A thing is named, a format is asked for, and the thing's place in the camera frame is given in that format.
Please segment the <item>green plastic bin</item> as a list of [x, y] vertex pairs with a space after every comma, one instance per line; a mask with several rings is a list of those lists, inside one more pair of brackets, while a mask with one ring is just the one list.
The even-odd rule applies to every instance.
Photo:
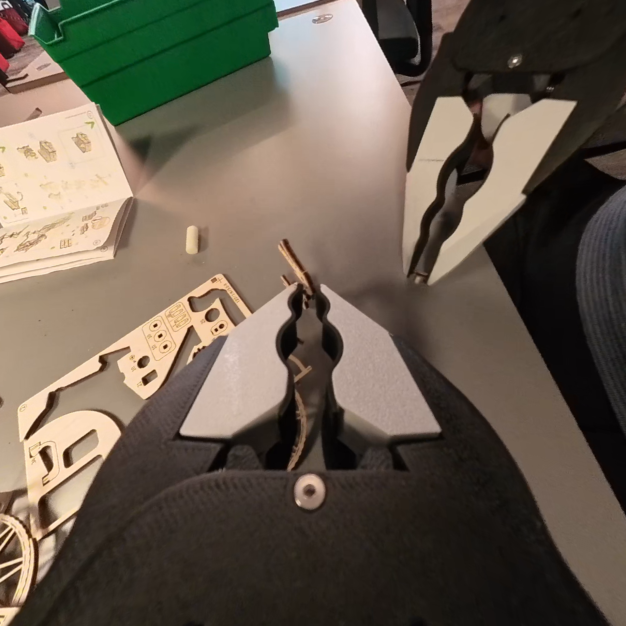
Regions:
[[172, 26], [182, 35], [194, 35], [248, 17], [268, 33], [278, 27], [273, 1], [60, 1], [54, 9], [33, 9], [28, 34], [47, 50], [77, 50], [144, 27]]
[[262, 11], [222, 24], [184, 15], [146, 22], [91, 14], [89, 20], [62, 22], [59, 32], [40, 43], [74, 82], [86, 86], [191, 44], [218, 50], [233, 44], [235, 51], [244, 51], [257, 41], [268, 43], [269, 33], [277, 28], [277, 15]]
[[114, 126], [215, 82], [270, 55], [267, 36], [215, 50], [190, 44], [82, 86]]

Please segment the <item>assembly instruction booklet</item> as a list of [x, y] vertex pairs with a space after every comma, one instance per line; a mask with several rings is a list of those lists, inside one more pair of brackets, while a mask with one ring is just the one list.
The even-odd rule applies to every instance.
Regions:
[[133, 192], [95, 103], [1, 129], [1, 283], [112, 260]]

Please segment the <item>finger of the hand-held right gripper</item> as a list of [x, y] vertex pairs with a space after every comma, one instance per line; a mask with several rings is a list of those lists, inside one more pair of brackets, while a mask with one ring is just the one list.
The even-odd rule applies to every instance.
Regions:
[[[413, 120], [426, 121], [435, 100], [416, 98]], [[458, 225], [442, 245], [433, 278], [413, 278], [415, 283], [432, 285], [449, 274], [524, 204], [532, 176], [577, 105], [575, 100], [555, 98], [531, 103], [527, 95], [486, 98], [486, 116], [480, 120], [474, 114], [476, 138], [470, 156], [483, 131], [489, 129], [490, 168], [469, 199], [460, 200], [456, 188], [462, 207]]]
[[403, 215], [403, 272], [433, 278], [444, 241], [458, 225], [458, 168], [469, 159], [476, 138], [473, 112], [461, 96], [438, 97], [426, 121], [411, 120]]

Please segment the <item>red bag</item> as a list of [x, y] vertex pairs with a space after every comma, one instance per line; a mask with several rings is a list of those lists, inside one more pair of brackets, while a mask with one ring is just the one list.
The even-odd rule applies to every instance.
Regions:
[[21, 51], [25, 42], [17, 31], [1, 17], [1, 72], [6, 74], [9, 59]]

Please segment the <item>person's blue ribbed sweater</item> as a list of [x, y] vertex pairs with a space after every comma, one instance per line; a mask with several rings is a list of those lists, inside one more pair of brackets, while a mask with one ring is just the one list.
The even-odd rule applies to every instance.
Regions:
[[625, 433], [625, 187], [604, 202], [583, 231], [576, 297], [595, 368]]

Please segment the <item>wooden spoked model assembly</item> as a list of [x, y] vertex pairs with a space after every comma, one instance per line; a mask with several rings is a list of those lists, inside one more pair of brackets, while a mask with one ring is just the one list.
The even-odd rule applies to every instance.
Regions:
[[304, 448], [306, 447], [305, 445], [309, 423], [309, 416], [307, 413], [306, 404], [300, 393], [301, 390], [299, 383], [305, 376], [307, 376], [312, 371], [312, 367], [309, 365], [304, 365], [298, 357], [294, 356], [294, 354], [290, 354], [287, 357], [287, 363], [294, 385], [295, 420], [297, 429], [286, 470], [293, 471], [298, 466], [302, 458]]

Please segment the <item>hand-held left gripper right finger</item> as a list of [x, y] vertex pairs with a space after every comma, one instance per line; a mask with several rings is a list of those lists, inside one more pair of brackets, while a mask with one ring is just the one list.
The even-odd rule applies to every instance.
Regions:
[[441, 426], [393, 336], [325, 284], [316, 314], [331, 360], [327, 396], [339, 441], [421, 441]]

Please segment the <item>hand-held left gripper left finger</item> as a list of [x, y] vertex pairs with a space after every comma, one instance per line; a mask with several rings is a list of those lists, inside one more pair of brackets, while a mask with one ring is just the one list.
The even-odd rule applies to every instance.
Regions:
[[287, 358], [297, 344], [301, 285], [268, 301], [224, 340], [179, 434], [211, 441], [279, 441], [293, 397]]

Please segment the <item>wooden spoked wheel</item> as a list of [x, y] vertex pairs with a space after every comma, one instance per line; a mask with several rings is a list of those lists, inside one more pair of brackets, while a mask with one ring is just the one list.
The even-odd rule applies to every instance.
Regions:
[[1, 625], [20, 612], [37, 574], [37, 545], [24, 523], [1, 513]]

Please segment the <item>laser-cut wooden parts sheet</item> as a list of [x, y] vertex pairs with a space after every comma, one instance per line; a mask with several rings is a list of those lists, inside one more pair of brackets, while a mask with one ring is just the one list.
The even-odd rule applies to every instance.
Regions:
[[58, 520], [45, 522], [42, 499], [95, 459], [105, 459], [121, 435], [113, 418], [93, 410], [70, 412], [38, 426], [55, 394], [103, 371], [106, 356], [127, 350], [117, 361], [123, 383], [141, 399], [150, 398], [173, 371], [191, 331], [200, 342], [192, 348], [187, 363], [235, 328], [219, 298], [207, 309], [192, 309], [192, 299], [216, 291], [224, 291], [245, 319], [252, 315], [229, 280], [217, 274], [20, 405], [19, 435], [25, 457], [29, 528], [34, 540], [51, 535], [78, 512], [74, 507]]

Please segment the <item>person's dark trousers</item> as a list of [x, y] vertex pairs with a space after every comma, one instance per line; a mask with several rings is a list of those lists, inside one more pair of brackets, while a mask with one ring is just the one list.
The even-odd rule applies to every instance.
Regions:
[[595, 368], [576, 297], [583, 231], [622, 187], [624, 180], [573, 157], [530, 194], [484, 247], [625, 510], [625, 434]]

